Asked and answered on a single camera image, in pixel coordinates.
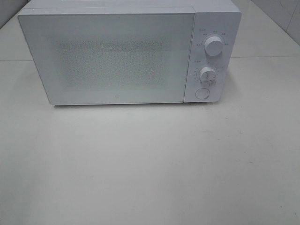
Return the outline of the round door release button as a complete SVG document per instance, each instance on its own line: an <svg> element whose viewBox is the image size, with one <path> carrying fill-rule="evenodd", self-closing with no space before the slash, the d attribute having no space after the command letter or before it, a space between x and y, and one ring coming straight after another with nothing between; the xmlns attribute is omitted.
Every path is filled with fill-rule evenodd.
<svg viewBox="0 0 300 225"><path fill-rule="evenodd" d="M207 99L210 95L210 91L207 88L200 88L195 92L197 99Z"/></svg>

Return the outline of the white microwave oven body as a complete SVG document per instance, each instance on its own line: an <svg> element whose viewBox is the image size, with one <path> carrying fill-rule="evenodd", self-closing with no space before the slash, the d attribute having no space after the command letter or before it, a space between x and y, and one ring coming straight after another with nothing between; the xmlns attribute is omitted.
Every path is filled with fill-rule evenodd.
<svg viewBox="0 0 300 225"><path fill-rule="evenodd" d="M18 15L140 15L193 14L190 56L184 99L177 103L217 102L224 87L225 77L241 21L241 12L230 0L32 0ZM209 56L204 41L212 35L223 38L222 52ZM212 67L217 77L212 82L201 82L199 71ZM207 99L197 99L195 92L207 88Z"/></svg>

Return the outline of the white timer knob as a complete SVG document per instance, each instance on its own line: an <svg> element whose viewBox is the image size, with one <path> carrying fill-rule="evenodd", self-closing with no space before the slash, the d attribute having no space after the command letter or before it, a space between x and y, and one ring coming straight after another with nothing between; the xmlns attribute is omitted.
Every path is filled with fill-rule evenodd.
<svg viewBox="0 0 300 225"><path fill-rule="evenodd" d="M203 83L212 82L216 79L216 77L217 71L212 67L206 66L199 71L199 78Z"/></svg>

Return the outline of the white microwave door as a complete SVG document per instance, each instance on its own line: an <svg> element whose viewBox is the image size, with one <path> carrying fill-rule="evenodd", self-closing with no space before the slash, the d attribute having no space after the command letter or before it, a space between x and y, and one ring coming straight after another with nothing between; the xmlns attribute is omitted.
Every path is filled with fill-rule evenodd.
<svg viewBox="0 0 300 225"><path fill-rule="evenodd" d="M52 105L184 99L193 14L21 15Z"/></svg>

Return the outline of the white upper power knob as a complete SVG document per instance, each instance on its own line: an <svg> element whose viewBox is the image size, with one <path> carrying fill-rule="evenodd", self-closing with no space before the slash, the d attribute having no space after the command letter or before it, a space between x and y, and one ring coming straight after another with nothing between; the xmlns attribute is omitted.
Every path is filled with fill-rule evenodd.
<svg viewBox="0 0 300 225"><path fill-rule="evenodd" d="M223 38L220 37L219 35L209 36L204 41L204 49L209 56L219 55L223 50L223 45L224 45Z"/></svg>

